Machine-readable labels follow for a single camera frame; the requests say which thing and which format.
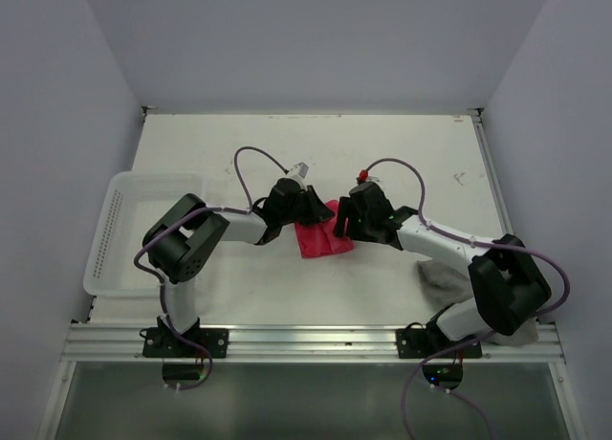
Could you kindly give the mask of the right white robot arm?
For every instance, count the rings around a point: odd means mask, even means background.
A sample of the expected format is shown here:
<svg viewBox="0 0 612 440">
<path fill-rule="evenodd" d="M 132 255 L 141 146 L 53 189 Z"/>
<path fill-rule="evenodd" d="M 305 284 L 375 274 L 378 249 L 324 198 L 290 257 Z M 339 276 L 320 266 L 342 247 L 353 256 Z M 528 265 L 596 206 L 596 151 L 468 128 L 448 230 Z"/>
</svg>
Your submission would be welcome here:
<svg viewBox="0 0 612 440">
<path fill-rule="evenodd" d="M 374 182 L 363 182 L 339 199 L 335 236 L 420 254 L 470 281 L 471 298 L 451 304 L 427 324 L 427 348 L 441 357 L 468 336 L 491 330 L 512 335 L 552 295 L 520 239 L 506 234 L 480 246 L 464 233 L 456 238 L 448 233 L 435 231 L 416 209 L 393 208 Z"/>
</svg>

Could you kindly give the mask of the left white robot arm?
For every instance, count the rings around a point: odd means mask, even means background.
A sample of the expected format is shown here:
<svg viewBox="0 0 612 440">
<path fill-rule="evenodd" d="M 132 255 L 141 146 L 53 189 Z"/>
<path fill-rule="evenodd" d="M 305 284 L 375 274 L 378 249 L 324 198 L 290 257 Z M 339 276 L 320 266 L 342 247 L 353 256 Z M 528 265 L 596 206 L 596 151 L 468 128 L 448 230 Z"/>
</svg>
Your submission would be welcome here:
<svg viewBox="0 0 612 440">
<path fill-rule="evenodd" d="M 192 328 L 195 312 L 194 278 L 221 242 L 263 246 L 282 229 L 299 224 L 311 227 L 335 216 L 312 186 L 281 178 L 269 194 L 248 210 L 207 205 L 200 197 L 184 195 L 142 240 L 135 266 L 158 278 L 161 321 L 169 328 L 164 343 L 177 356 L 188 356 L 198 346 Z"/>
</svg>

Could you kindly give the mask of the pink towel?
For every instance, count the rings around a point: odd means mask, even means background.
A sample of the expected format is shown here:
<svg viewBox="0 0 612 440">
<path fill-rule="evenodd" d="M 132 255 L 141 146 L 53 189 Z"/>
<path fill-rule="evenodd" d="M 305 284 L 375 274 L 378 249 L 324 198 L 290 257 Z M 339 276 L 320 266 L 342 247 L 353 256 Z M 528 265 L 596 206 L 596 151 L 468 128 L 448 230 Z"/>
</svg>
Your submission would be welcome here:
<svg viewBox="0 0 612 440">
<path fill-rule="evenodd" d="M 355 244 L 350 238 L 334 235 L 336 223 L 336 216 L 309 227 L 295 223 L 295 236 L 301 257 L 313 259 L 352 252 Z"/>
</svg>

